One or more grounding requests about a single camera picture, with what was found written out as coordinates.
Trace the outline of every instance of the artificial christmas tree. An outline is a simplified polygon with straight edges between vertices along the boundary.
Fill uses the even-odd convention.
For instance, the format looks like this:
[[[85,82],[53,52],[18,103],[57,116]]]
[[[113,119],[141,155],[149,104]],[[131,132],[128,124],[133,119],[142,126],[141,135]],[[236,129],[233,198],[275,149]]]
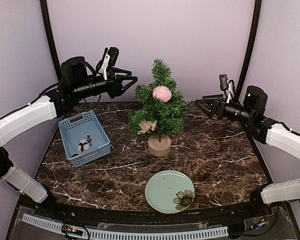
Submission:
[[[156,59],[152,68],[154,82],[135,89],[136,99],[143,108],[129,113],[131,132],[137,137],[149,137],[149,151],[158,157],[169,153],[169,136],[184,130],[189,109],[189,102],[176,91],[177,83],[171,74],[170,67]]]

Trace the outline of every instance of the blue basket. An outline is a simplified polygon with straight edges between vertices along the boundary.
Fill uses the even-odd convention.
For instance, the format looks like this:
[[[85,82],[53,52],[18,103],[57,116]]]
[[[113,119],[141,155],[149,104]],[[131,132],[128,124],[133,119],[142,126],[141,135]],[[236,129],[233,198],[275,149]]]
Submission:
[[[79,167],[111,153],[110,140],[94,111],[85,111],[59,122],[66,157]],[[92,139],[91,147],[78,151],[81,139]]]

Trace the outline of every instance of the wall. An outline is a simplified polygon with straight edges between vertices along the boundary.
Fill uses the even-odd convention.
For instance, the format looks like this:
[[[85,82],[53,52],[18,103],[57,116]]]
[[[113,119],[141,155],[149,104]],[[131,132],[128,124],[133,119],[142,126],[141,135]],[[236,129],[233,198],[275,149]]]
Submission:
[[[254,0],[49,0],[60,62],[84,56],[95,66],[105,47],[116,67],[151,83],[156,58],[171,67],[187,100],[217,94],[219,74],[237,80],[245,56]],[[114,101],[131,101],[134,87]],[[110,99],[102,95],[103,101]]]
[[[40,1],[0,0],[0,116],[55,82]],[[56,121],[46,122],[12,140],[6,147],[10,159],[34,176],[56,126]],[[6,239],[18,197],[0,179],[0,240]]]
[[[300,133],[300,0],[263,1],[243,93],[248,85],[268,94],[267,117]],[[275,183],[300,177],[300,161],[279,149],[258,146]],[[292,208],[300,228],[300,204]]]

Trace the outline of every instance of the robotic arm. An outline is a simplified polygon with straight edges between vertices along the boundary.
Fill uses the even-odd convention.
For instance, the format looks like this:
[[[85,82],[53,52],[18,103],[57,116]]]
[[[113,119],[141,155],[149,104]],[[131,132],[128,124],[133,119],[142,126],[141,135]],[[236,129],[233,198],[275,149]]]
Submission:
[[[219,78],[221,90],[226,91],[227,83],[230,82],[227,75],[222,74]],[[279,148],[300,160],[300,134],[284,123],[264,116],[267,100],[268,95],[261,88],[248,86],[243,105],[229,101],[222,94],[203,96],[195,104],[209,118],[212,119],[216,114],[219,120],[227,117],[239,121],[258,142]],[[300,178],[263,186],[259,192],[250,195],[250,200],[255,197],[264,204],[300,200]]]
[[[111,99],[124,94],[138,78],[131,71],[114,67],[118,55],[116,47],[106,48],[96,69],[82,56],[68,59],[61,64],[62,79],[56,89],[44,91],[33,102],[0,117],[1,179],[36,203],[48,205],[55,200],[48,189],[9,159],[3,147],[21,133],[70,112],[82,99],[106,92]]]

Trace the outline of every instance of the pink pom-pom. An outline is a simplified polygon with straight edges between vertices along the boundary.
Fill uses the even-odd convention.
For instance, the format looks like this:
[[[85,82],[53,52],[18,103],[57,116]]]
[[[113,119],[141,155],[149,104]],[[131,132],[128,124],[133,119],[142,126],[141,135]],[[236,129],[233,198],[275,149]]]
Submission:
[[[166,86],[157,86],[154,90],[153,90],[153,97],[156,99],[159,99],[161,102],[168,102],[171,97],[171,90],[166,87]]]

